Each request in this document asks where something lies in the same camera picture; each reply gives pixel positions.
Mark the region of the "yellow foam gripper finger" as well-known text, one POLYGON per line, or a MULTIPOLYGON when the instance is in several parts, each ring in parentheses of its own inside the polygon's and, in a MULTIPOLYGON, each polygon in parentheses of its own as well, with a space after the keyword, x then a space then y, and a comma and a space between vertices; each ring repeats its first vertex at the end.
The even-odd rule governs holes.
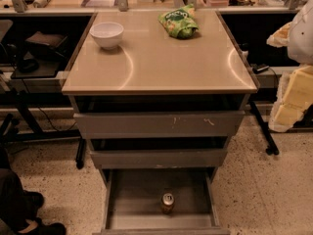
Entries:
POLYGON ((276 48, 287 47, 289 44, 290 28, 290 23, 284 24, 268 37, 266 43, 276 48))
POLYGON ((277 100, 271 110, 269 128, 286 132, 303 119, 313 104, 313 67, 301 65, 292 73, 284 73, 279 81, 277 100))

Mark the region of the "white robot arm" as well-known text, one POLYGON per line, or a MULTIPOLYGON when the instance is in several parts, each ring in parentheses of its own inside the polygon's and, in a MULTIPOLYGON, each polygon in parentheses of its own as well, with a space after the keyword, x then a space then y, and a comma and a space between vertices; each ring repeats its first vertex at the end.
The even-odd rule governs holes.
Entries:
POLYGON ((273 47, 286 47, 288 57, 299 63, 292 73, 284 73, 279 81, 269 128, 286 132, 313 105, 313 0, 309 0, 290 23, 268 37, 273 47))

